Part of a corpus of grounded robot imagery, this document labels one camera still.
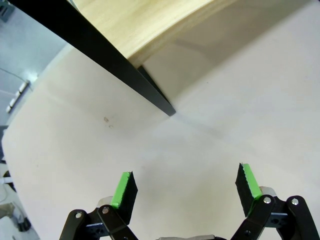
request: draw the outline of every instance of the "silver screw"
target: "silver screw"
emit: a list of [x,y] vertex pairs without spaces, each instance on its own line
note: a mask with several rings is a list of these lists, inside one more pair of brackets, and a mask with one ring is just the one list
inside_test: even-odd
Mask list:
[[298,205],[298,204],[299,204],[299,201],[298,201],[298,199],[294,198],[294,199],[291,200],[291,203],[292,203],[293,205]]
[[107,214],[108,212],[109,212],[109,208],[105,206],[105,207],[102,209],[102,213],[103,213],[103,214]]
[[78,213],[75,215],[75,218],[76,218],[76,219],[79,219],[79,218],[81,218],[81,216],[82,216],[82,213],[81,213],[81,212],[78,212]]
[[265,204],[271,203],[271,199],[270,199],[270,197],[268,197],[268,196],[266,196],[266,197],[263,199],[263,201],[264,201]]

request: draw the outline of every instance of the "metal bolt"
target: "metal bolt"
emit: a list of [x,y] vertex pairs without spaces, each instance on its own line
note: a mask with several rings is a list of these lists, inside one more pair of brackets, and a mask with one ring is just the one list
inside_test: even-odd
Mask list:
[[105,206],[105,207],[102,209],[102,213],[103,213],[103,214],[107,214],[108,212],[109,212],[109,208]]
[[292,203],[293,205],[298,205],[298,204],[299,204],[299,201],[298,201],[298,199],[294,198],[294,199],[291,200],[291,203]]
[[75,215],[75,218],[76,218],[76,219],[79,219],[79,218],[81,218],[81,216],[82,216],[82,213],[81,213],[81,212],[78,212],[78,213]]
[[265,204],[271,203],[270,197],[266,196],[266,197],[263,199],[263,202],[264,202]]

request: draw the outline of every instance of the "green strip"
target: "green strip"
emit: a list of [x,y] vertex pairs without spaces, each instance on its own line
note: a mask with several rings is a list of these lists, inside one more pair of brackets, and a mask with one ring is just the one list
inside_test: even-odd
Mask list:
[[262,196],[262,191],[260,190],[260,187],[255,179],[255,176],[252,173],[249,164],[242,163],[242,166],[243,166],[246,181],[248,182],[251,195],[254,198],[254,200],[258,200]]
[[115,193],[112,197],[111,204],[110,204],[115,209],[118,209],[121,205],[122,198],[124,196],[130,175],[131,175],[131,172],[129,171],[122,173],[121,179],[118,183],[118,186],[116,187]]

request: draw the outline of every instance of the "green gripper pad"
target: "green gripper pad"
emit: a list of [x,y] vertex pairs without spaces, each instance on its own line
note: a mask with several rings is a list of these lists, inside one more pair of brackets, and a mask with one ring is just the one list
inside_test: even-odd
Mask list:
[[235,185],[238,190],[244,215],[247,217],[252,210],[255,201],[262,196],[260,187],[249,164],[240,163]]
[[125,224],[130,223],[138,188],[132,172],[124,172],[112,197],[110,205]]

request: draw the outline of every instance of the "wooden tabletop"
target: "wooden tabletop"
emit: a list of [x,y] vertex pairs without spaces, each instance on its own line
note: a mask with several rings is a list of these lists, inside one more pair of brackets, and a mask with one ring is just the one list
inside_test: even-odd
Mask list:
[[74,0],[79,11],[135,66],[236,0]]

